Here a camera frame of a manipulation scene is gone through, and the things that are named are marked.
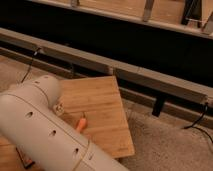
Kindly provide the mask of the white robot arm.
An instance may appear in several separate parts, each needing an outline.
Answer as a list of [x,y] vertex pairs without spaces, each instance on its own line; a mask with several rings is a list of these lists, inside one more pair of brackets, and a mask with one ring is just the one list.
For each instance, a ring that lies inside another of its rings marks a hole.
[[129,171],[53,113],[60,95],[50,75],[0,93],[0,133],[45,171]]

